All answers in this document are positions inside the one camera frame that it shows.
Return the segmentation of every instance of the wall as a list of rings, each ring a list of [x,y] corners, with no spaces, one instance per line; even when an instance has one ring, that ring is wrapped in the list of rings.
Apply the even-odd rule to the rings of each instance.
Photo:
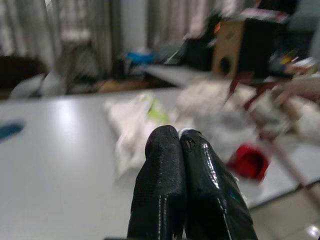
[[[320,6],[319,0],[301,0],[296,14],[298,16],[307,16],[309,21],[304,24],[314,26],[315,33],[313,35],[309,55],[320,61]]]
[[[300,0],[289,24],[292,31],[315,31],[320,18],[319,0]]]
[[[121,0],[123,50],[147,46],[147,0]]]

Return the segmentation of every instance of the speaker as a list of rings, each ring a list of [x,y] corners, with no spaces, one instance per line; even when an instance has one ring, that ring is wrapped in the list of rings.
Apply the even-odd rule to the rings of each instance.
[[[213,53],[213,72],[230,79],[239,72],[254,71],[255,78],[266,78],[280,25],[252,18],[221,22]]]

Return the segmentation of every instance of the table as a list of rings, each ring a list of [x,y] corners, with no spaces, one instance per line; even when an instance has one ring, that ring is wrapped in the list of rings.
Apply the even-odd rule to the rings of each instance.
[[[180,91],[166,88],[154,92],[169,107]],[[135,176],[115,180],[116,137],[102,108],[106,100],[129,99],[138,93],[0,104],[1,122],[26,123],[19,135],[0,143],[0,239],[126,236]],[[293,161],[310,176],[309,181],[317,180],[318,148],[300,145],[296,149],[290,154]],[[299,163],[301,154],[305,159]],[[272,160],[258,189],[245,182],[240,188],[253,208],[297,186]]]
[[[214,75],[211,71],[199,71],[188,66],[143,65],[140,69],[146,74],[181,88],[195,84],[200,79],[223,79],[223,77]]]

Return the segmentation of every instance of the blue object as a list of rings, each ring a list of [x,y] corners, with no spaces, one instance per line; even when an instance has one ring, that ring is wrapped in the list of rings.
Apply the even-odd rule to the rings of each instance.
[[[133,64],[152,64],[155,61],[155,55],[141,54],[137,52],[129,52],[126,57],[132,61]]]
[[[24,127],[21,123],[10,123],[0,126],[0,142],[20,133]]]

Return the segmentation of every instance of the red cup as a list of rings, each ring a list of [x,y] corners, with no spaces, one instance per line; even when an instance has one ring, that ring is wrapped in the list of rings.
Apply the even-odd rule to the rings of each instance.
[[[257,147],[243,144],[226,165],[241,177],[261,182],[265,177],[269,161]]]

